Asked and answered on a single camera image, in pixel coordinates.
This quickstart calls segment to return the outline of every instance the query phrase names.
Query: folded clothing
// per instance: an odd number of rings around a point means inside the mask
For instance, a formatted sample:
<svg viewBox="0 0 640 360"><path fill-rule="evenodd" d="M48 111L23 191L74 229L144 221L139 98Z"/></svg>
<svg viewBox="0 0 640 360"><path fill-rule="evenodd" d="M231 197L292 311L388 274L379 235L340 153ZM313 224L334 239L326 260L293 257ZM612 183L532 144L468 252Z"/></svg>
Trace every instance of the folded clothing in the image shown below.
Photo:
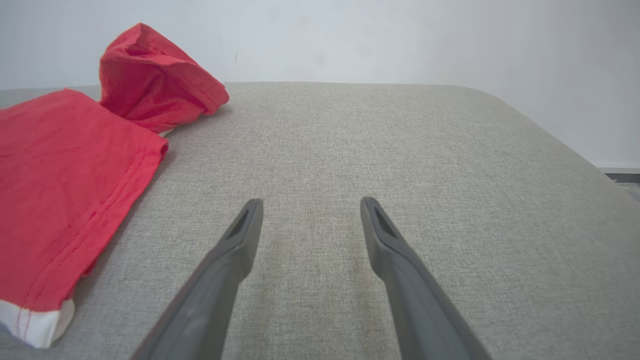
<svg viewBox="0 0 640 360"><path fill-rule="evenodd" d="M212 114L229 101L225 87L147 25L122 33L100 59L100 103L155 133Z"/></svg>
<svg viewBox="0 0 640 360"><path fill-rule="evenodd" d="M49 347L167 141L73 90L0 110L0 322Z"/></svg>

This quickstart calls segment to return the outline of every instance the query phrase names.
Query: white fabric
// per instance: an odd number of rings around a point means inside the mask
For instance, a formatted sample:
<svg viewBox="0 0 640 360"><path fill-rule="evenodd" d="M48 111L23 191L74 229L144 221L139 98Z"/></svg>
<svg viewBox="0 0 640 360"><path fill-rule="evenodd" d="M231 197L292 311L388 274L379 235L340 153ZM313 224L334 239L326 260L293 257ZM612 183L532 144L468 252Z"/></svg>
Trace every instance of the white fabric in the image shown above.
<svg viewBox="0 0 640 360"><path fill-rule="evenodd" d="M65 332L75 310L73 299L65 300L60 310L44 312L0 300L0 322L25 343L35 348L48 348Z"/></svg>
<svg viewBox="0 0 640 360"><path fill-rule="evenodd" d="M159 133L158 136L165 137L168 133L171 133L172 131L173 131L173 129L169 129L167 131L163 131L162 133Z"/></svg>

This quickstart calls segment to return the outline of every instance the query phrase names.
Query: gray upholstered ottoman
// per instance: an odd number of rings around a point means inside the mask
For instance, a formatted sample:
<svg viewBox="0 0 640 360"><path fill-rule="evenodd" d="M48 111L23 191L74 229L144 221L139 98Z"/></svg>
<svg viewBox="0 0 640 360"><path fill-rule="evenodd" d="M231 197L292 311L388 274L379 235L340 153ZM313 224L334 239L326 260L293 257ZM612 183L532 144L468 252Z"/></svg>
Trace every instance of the gray upholstered ottoman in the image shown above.
<svg viewBox="0 0 640 360"><path fill-rule="evenodd" d="M227 88L215 115L167 136L155 179L79 283L66 334L34 350L3 332L1 358L129 357L252 197L264 223L224 356L399 357L364 195L493 357L640 357L640 208L504 102L453 86ZM1 104L41 93L0 92Z"/></svg>

